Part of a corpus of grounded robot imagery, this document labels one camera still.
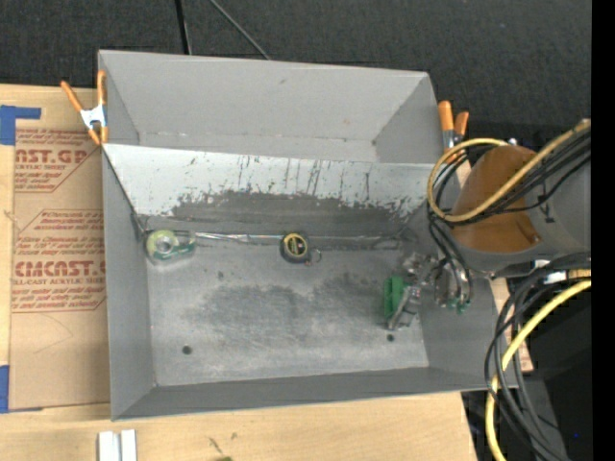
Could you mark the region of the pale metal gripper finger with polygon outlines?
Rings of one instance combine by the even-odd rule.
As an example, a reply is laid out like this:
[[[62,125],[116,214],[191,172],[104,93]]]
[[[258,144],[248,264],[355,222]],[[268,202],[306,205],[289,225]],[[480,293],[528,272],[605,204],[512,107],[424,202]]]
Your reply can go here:
[[[405,306],[420,306],[432,298],[432,283],[415,276],[403,277],[403,302]]]
[[[393,315],[387,320],[387,328],[396,330],[398,328],[409,327],[414,318],[418,315],[420,303],[418,301],[408,301],[400,305]]]

